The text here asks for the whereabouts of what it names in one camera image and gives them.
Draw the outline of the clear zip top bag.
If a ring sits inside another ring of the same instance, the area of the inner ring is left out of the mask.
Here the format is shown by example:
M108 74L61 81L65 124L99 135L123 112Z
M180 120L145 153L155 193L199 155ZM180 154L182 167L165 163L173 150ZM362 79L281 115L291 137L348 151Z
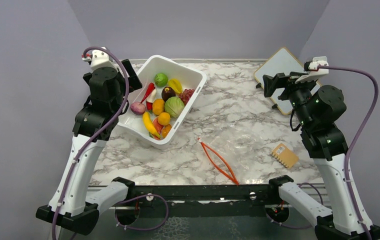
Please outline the clear zip top bag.
M194 138L211 166L235 185L266 184L280 173L271 156L274 141L248 128L226 124Z

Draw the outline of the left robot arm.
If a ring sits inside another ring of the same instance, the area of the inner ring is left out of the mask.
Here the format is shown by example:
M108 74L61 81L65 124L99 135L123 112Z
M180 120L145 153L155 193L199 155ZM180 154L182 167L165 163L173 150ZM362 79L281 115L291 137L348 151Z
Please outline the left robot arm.
M121 177L94 194L88 194L87 188L119 116L127 111L129 94L141 89L142 83L128 59L103 60L94 53L84 61L91 68L83 76L90 94L75 116L70 154L60 183L49 203L35 214L51 224L53 239L58 237L57 228L88 235L107 209L118 202L127 206L135 200L134 182Z

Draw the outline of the small orange fake fruit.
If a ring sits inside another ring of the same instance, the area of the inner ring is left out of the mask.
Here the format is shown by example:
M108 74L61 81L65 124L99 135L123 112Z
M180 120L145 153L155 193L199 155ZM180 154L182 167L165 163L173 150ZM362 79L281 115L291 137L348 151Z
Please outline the small orange fake fruit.
M171 124L165 125L161 130L161 133L160 133L161 137L163 139L166 138L171 129L172 129Z

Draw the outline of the white garlic fake food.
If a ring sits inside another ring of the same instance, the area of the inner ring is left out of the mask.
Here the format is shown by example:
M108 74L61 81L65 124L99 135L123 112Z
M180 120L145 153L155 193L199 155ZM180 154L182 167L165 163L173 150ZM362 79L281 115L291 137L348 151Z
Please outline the white garlic fake food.
M146 98L147 103L153 103L157 99L157 89L155 88Z

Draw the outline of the red chili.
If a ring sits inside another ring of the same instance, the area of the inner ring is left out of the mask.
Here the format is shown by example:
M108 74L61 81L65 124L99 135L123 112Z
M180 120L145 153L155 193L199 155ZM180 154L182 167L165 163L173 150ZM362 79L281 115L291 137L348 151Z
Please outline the red chili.
M147 89L146 89L146 92L142 98L142 100L140 101L140 103L143 103L147 98L148 96L156 89L155 87L155 84L153 82L150 82Z

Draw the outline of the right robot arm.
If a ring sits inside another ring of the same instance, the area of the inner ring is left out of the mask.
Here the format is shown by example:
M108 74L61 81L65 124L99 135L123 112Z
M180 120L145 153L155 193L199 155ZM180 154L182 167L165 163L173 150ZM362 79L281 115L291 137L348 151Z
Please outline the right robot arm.
M282 89L278 99L289 101L297 116L301 139L323 179L330 207L314 200L288 176L270 180L267 199L293 206L313 226L319 240L379 240L380 226L373 224L363 208L352 179L349 147L336 120L346 111L344 95L332 85L315 93L315 81L298 83L300 72L263 76L264 96Z

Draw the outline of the yellow lemon fake fruit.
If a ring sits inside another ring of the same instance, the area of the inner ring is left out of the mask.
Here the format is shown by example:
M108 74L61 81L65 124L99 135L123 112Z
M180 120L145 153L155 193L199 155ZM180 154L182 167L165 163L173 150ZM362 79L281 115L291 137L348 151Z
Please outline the yellow lemon fake fruit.
M157 122L162 126L167 126L170 123L171 116L167 112L162 112L157 117Z

